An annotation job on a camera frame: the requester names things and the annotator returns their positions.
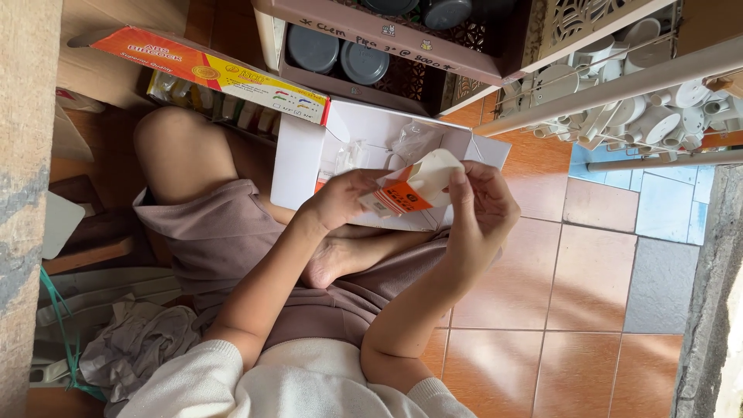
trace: woman's left hand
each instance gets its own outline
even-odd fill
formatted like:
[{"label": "woman's left hand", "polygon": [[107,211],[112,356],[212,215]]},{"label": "woman's left hand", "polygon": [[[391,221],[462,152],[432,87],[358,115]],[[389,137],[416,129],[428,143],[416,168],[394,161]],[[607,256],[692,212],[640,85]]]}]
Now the woman's left hand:
[{"label": "woman's left hand", "polygon": [[379,188],[376,179],[389,170],[352,170],[335,176],[308,199],[297,212],[311,214],[329,232],[350,222],[366,210],[359,198]]}]

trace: brown skirt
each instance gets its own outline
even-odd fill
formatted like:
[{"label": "brown skirt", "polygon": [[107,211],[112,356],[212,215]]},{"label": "brown skirt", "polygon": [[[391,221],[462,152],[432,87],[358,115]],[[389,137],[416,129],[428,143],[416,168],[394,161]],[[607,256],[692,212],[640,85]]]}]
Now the brown skirt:
[{"label": "brown skirt", "polygon": [[[165,236],[172,269],[186,295],[194,296],[198,323],[211,324],[233,287],[263,258],[284,231],[258,200],[251,180],[235,180],[193,202],[154,205],[147,189],[134,201],[141,221]],[[334,338],[360,347],[380,310],[443,257],[444,231],[429,242],[327,289],[298,282],[287,299],[264,350],[297,338]]]}]

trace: woman's right hand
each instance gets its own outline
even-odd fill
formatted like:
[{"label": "woman's right hand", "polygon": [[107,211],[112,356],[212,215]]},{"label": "woman's right hand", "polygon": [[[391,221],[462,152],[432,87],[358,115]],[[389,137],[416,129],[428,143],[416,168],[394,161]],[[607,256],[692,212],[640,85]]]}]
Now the woman's right hand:
[{"label": "woman's right hand", "polygon": [[481,275],[519,220],[521,208],[500,170],[476,161],[462,164],[464,172],[449,180],[454,223],[446,258],[458,274]]}]

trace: knee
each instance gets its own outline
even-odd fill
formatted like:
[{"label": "knee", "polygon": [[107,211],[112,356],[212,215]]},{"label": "knee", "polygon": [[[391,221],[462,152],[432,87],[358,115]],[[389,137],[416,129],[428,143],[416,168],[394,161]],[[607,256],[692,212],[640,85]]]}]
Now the knee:
[{"label": "knee", "polygon": [[145,152],[153,147],[171,147],[187,138],[188,132],[207,121],[193,110],[177,106],[166,106],[154,110],[142,118],[134,130],[134,147]]}]

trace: sweater sleeve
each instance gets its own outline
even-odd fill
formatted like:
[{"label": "sweater sleeve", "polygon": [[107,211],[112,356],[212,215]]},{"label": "sweater sleeve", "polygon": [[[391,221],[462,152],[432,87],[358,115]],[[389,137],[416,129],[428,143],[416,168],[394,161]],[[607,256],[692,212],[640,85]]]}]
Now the sweater sleeve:
[{"label": "sweater sleeve", "polygon": [[441,380],[435,377],[421,380],[407,396],[429,418],[477,418],[449,392]]},{"label": "sweater sleeve", "polygon": [[206,341],[160,366],[118,417],[226,417],[235,409],[242,375],[234,345]]}]

